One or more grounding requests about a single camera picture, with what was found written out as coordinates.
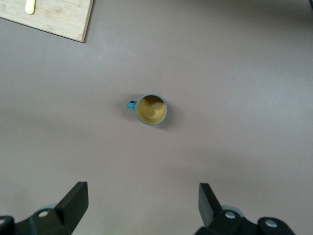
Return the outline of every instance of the mug handle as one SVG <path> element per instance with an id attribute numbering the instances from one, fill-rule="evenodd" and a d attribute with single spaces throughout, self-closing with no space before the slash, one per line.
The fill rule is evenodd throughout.
<path id="1" fill-rule="evenodd" d="M 135 110 L 137 101 L 130 101 L 127 103 L 127 108 L 131 110 Z"/>

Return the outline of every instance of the cutting board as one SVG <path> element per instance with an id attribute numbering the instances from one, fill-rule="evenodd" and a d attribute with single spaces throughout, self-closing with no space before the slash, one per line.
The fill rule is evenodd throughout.
<path id="1" fill-rule="evenodd" d="M 93 0 L 36 0 L 32 15 L 26 0 L 0 0 L 0 17 L 83 42 Z"/>

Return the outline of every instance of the table surface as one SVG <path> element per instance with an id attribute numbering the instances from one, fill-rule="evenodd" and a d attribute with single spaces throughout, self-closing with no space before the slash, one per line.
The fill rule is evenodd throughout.
<path id="1" fill-rule="evenodd" d="M 85 43 L 0 19 L 0 214 L 78 181 L 74 235 L 192 235 L 198 186 L 312 234 L 313 13 L 297 0 L 95 0 Z M 158 94 L 151 127 L 129 100 Z"/>

